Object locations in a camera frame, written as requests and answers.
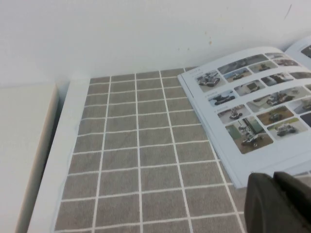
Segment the white wall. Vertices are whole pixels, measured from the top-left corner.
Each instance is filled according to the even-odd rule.
[[[310,9],[310,0],[0,0],[0,86],[285,49],[311,34]]]

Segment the black plastic part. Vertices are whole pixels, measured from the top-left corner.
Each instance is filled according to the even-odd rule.
[[[311,233],[311,189],[284,172],[248,178],[244,216],[248,233]]]

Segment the gray mat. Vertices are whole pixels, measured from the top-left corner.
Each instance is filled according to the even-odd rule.
[[[245,189],[213,153],[183,72],[91,79],[55,232],[245,232]]]

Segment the printed photograph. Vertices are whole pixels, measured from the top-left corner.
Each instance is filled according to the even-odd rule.
[[[252,73],[247,68],[243,68],[243,69],[238,69],[231,73],[225,74],[224,78],[230,83],[235,80],[247,77],[249,75],[252,75]]]
[[[262,72],[265,70],[277,68],[277,66],[273,62],[267,61],[267,62],[262,62],[262,63],[256,64],[256,65],[252,65],[249,68],[254,73],[258,73],[258,72]]]
[[[288,106],[297,114],[306,113],[311,111],[311,97],[291,102]]]
[[[274,60],[275,63],[277,63],[281,67],[290,67],[290,66],[298,66],[299,64],[295,62],[294,60]]]
[[[291,137],[307,130],[298,118],[292,118],[267,128],[276,140]]]
[[[208,101],[213,107],[215,107],[217,105],[234,100],[236,97],[237,96],[234,94],[232,90],[227,90],[224,91],[223,93],[220,93],[216,96],[209,98]]]
[[[301,86],[288,88],[282,91],[263,96],[247,103],[247,106],[254,112],[259,112],[279,104],[309,96],[310,93]]]
[[[204,75],[196,78],[196,81],[200,85],[200,88],[202,89],[203,92],[210,91],[216,87],[225,84],[225,81],[220,77],[220,74],[215,70],[207,72]]]
[[[265,55],[269,58],[269,59],[288,59],[289,57],[286,56],[284,53],[281,52],[269,52],[269,53],[265,53]]]
[[[226,129],[242,154],[265,147],[273,140],[253,117],[247,117],[226,126]]]
[[[309,127],[311,127],[311,113],[304,114],[300,116],[300,118],[303,119],[303,121],[306,122],[306,124],[309,125]]]
[[[311,91],[311,84],[308,84],[305,87]]]
[[[239,96],[245,96],[264,88],[264,85],[259,80],[254,80],[241,86],[237,86],[234,90],[239,94]]]
[[[234,108],[230,108],[230,109],[220,112],[218,114],[218,117],[220,118],[223,124],[227,124],[237,119],[246,117],[250,114],[251,113],[245,107],[245,105],[241,104],[241,105],[235,106]]]
[[[267,60],[268,58],[266,58],[263,54],[258,54],[255,56],[246,57],[244,59],[229,63],[225,66],[219,67],[218,70],[221,74],[226,74],[236,69],[240,69],[242,67],[246,67],[251,64],[262,62],[262,61],[267,61]]]
[[[311,78],[311,73],[309,72],[294,72],[290,73],[295,79],[309,79]]]
[[[270,125],[280,120],[284,120],[293,116],[294,116],[293,113],[285,106],[281,106],[269,112],[257,115],[258,119],[264,125]]]
[[[307,57],[311,58],[311,45],[304,48],[302,51],[301,51],[302,54],[306,55]]]
[[[267,86],[273,86],[279,83],[294,80],[288,73],[273,74],[261,79]]]

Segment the booklet page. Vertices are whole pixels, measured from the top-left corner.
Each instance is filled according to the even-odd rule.
[[[307,160],[310,77],[270,47],[244,50],[180,76],[225,167],[238,177],[237,187],[247,184],[250,172]]]

